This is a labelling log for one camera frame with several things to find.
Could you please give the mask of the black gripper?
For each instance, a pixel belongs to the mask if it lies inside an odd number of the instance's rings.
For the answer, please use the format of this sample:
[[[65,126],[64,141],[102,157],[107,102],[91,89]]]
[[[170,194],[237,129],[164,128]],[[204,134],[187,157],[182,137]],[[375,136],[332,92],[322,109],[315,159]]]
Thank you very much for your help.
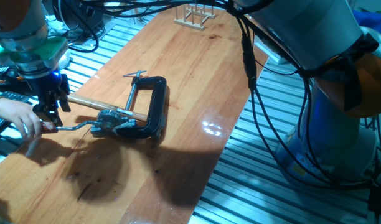
[[[68,103],[70,87],[67,75],[58,70],[48,73],[43,77],[26,78],[31,90],[38,97],[38,104],[33,107],[33,112],[42,120],[53,123],[55,126],[62,126],[57,110],[57,101],[63,112],[71,112]]]

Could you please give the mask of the person's hand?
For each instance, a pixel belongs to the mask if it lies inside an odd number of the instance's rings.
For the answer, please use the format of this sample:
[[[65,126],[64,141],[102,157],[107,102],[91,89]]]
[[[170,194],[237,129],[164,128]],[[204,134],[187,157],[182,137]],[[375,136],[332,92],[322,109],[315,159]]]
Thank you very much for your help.
[[[28,141],[39,139],[42,135],[41,120],[27,103],[0,97],[0,118],[13,123]]]

